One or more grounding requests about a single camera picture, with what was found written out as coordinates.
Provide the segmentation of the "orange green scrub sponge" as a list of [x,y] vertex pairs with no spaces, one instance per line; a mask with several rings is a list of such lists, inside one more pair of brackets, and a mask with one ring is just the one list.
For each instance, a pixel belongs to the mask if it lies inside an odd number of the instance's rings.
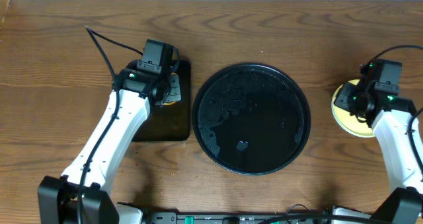
[[170,106],[181,100],[179,76],[176,73],[171,73],[170,79],[171,90],[163,101],[164,106]]

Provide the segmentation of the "yellow plate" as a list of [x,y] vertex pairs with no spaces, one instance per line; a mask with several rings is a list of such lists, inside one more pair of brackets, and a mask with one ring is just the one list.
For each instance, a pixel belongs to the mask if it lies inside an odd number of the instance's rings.
[[331,101],[331,110],[334,119],[338,125],[348,133],[362,138],[375,137],[371,128],[366,123],[360,123],[355,115],[351,116],[349,112],[337,107],[334,102],[337,94],[340,92],[343,85],[340,85],[334,92]]

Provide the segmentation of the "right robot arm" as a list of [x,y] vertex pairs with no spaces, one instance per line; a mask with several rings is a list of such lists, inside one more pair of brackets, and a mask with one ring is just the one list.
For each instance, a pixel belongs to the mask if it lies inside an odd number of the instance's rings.
[[375,137],[381,148],[390,195],[371,215],[390,223],[415,223],[422,216],[422,140],[418,115],[399,87],[375,79],[358,79],[339,86],[332,97],[332,114],[348,133]]

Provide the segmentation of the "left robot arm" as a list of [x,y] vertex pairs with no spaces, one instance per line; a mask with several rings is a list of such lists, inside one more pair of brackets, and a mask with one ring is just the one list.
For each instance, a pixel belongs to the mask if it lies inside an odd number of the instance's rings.
[[38,187],[42,223],[142,223],[144,212],[110,198],[132,141],[181,141],[189,136],[191,65],[169,69],[132,61],[114,76],[106,110],[75,160]]

